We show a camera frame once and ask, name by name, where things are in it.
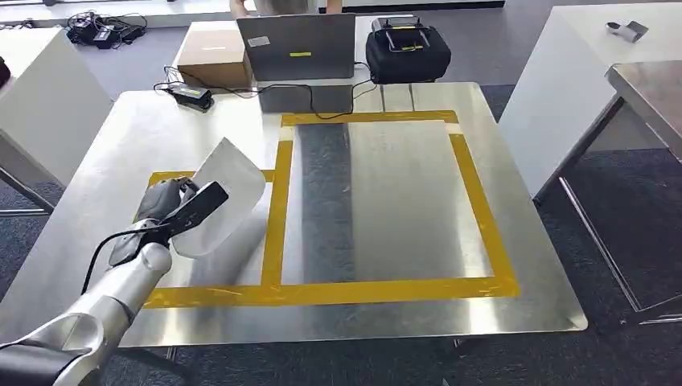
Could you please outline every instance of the black bag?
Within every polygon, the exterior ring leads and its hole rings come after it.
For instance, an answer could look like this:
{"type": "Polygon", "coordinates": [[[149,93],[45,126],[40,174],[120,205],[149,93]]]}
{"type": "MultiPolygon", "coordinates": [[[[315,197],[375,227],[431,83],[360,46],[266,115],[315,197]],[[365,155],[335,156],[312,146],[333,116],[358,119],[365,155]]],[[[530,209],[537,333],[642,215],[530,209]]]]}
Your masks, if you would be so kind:
{"type": "Polygon", "coordinates": [[[432,82],[445,75],[450,49],[436,28],[421,31],[429,44],[413,51],[391,51],[386,30],[368,35],[367,64],[375,84],[432,82]]]}

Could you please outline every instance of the charger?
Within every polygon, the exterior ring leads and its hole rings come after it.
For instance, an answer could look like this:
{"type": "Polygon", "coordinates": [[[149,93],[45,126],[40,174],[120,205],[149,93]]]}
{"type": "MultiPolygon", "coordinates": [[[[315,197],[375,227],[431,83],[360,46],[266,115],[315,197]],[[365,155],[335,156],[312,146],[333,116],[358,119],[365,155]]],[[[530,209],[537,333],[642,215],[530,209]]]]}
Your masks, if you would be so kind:
{"type": "Polygon", "coordinates": [[[170,84],[163,91],[171,94],[178,104],[197,109],[202,113],[206,113],[213,106],[213,94],[207,88],[170,84]]]}

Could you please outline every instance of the stainless steel table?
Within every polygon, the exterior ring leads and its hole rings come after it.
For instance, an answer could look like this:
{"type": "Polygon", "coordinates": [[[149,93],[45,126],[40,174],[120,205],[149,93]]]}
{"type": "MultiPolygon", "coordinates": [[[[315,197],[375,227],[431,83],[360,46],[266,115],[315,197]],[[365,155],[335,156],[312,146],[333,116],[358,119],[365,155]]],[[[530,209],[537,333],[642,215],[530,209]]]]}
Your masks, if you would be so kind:
{"type": "Polygon", "coordinates": [[[73,302],[150,176],[194,170],[223,137],[273,183],[211,256],[174,256],[122,347],[587,327],[478,85],[380,87],[355,112],[320,123],[219,95],[202,114],[122,94],[0,304],[0,340],[73,302]]]}
{"type": "MultiPolygon", "coordinates": [[[[625,104],[643,119],[649,129],[663,141],[678,160],[682,159],[682,109],[680,109],[682,105],[682,61],[615,64],[607,72],[606,78],[615,88],[616,95],[585,136],[571,150],[550,182],[560,183],[564,188],[573,207],[581,217],[582,223],[632,306],[634,313],[618,320],[618,324],[627,326],[679,322],[682,321],[682,314],[679,314],[682,295],[653,306],[642,306],[566,179],[566,172],[575,166],[625,104]]],[[[543,189],[536,196],[536,200],[541,203],[546,195],[547,189],[543,189]]]]}

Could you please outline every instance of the yellow tape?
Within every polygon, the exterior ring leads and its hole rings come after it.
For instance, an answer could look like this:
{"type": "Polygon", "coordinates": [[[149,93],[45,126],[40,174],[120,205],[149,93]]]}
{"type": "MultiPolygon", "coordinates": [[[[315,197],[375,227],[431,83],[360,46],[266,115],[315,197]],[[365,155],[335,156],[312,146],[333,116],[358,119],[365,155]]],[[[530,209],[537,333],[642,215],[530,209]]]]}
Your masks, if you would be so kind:
{"type": "MultiPolygon", "coordinates": [[[[454,112],[359,113],[334,120],[320,120],[314,114],[295,114],[282,117],[282,125],[308,123],[350,123],[368,121],[425,121],[443,120],[458,123],[454,112]]],[[[260,285],[228,285],[190,288],[157,288],[150,295],[145,308],[208,307],[208,306],[310,306],[375,302],[414,302],[454,298],[517,296],[519,286],[502,238],[476,172],[474,160],[463,134],[449,133],[454,157],[462,174],[475,219],[494,277],[460,277],[430,280],[358,281],[350,283],[322,283],[282,285],[286,206],[293,142],[280,141],[277,146],[275,170],[263,170],[273,182],[270,198],[268,227],[265,237],[263,270],[260,285]]],[[[171,178],[170,172],[158,173],[171,178]]]]}
{"type": "Polygon", "coordinates": [[[455,157],[457,157],[459,171],[462,173],[462,180],[464,181],[466,194],[471,202],[471,208],[474,210],[476,222],[479,224],[479,231],[481,232],[483,245],[485,245],[488,252],[488,259],[490,260],[493,274],[496,279],[503,281],[503,284],[508,286],[509,290],[517,294],[519,289],[516,284],[514,270],[509,263],[507,251],[504,248],[502,237],[499,235],[495,217],[493,217],[488,205],[479,174],[476,172],[476,165],[469,152],[469,146],[466,145],[466,140],[461,134],[451,134],[450,143],[452,143],[452,149],[455,157]]]}
{"type": "Polygon", "coordinates": [[[301,285],[157,288],[145,308],[312,306],[509,296],[494,277],[301,285]]]}
{"type": "Polygon", "coordinates": [[[265,234],[261,285],[279,285],[281,283],[286,204],[289,201],[289,179],[293,151],[293,141],[280,141],[277,145],[273,193],[270,196],[270,216],[268,216],[268,229],[265,234]]]}
{"type": "MultiPolygon", "coordinates": [[[[271,183],[273,181],[273,176],[274,176],[274,171],[275,170],[261,170],[263,173],[263,178],[265,178],[265,181],[268,183],[271,183]]],[[[163,181],[164,179],[177,179],[180,177],[188,177],[191,178],[192,175],[194,175],[194,170],[191,171],[155,171],[154,173],[151,174],[149,182],[147,182],[147,187],[150,187],[154,185],[155,183],[159,183],[163,181]]]]}
{"type": "MultiPolygon", "coordinates": [[[[319,114],[320,117],[333,117],[338,114],[319,114]]],[[[309,125],[318,123],[359,123],[395,121],[445,121],[458,123],[457,114],[452,110],[395,111],[388,113],[353,113],[332,119],[320,119],[315,114],[284,114],[282,126],[309,125]]]]}

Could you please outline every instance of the laptop lid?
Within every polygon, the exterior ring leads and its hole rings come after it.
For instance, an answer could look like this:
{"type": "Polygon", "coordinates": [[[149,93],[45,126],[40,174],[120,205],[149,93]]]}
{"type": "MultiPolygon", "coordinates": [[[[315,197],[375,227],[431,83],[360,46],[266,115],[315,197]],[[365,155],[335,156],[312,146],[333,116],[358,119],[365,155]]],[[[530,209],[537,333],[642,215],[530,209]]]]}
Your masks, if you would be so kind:
{"type": "Polygon", "coordinates": [[[353,77],[354,14],[295,14],[236,22],[256,80],[353,77]]]}

